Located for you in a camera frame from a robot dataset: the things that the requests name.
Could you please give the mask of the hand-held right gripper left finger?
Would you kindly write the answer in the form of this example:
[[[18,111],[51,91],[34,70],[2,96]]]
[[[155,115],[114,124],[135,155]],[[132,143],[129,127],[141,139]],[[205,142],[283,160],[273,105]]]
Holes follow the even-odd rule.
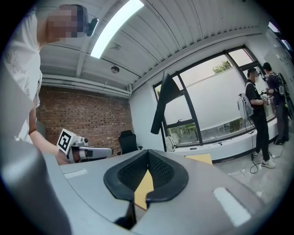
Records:
[[[116,199],[104,184],[112,166],[137,152],[93,162],[59,166],[52,155],[44,159],[53,189],[68,217],[73,235],[145,235],[136,227],[128,230],[115,221],[126,215],[129,203]]]

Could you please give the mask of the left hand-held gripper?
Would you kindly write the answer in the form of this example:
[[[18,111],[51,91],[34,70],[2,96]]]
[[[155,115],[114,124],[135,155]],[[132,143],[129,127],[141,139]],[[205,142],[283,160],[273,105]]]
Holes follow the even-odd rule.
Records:
[[[69,130],[62,129],[57,147],[66,155],[70,163],[85,159],[107,158],[113,154],[111,148],[88,147],[88,139]]]

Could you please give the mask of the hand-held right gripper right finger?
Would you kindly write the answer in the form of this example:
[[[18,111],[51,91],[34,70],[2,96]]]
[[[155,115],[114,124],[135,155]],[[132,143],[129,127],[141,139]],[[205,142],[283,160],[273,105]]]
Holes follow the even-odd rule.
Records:
[[[189,179],[185,189],[166,202],[152,203],[132,228],[139,235],[245,235],[263,219],[264,202],[247,186],[217,167],[159,152],[181,164]]]

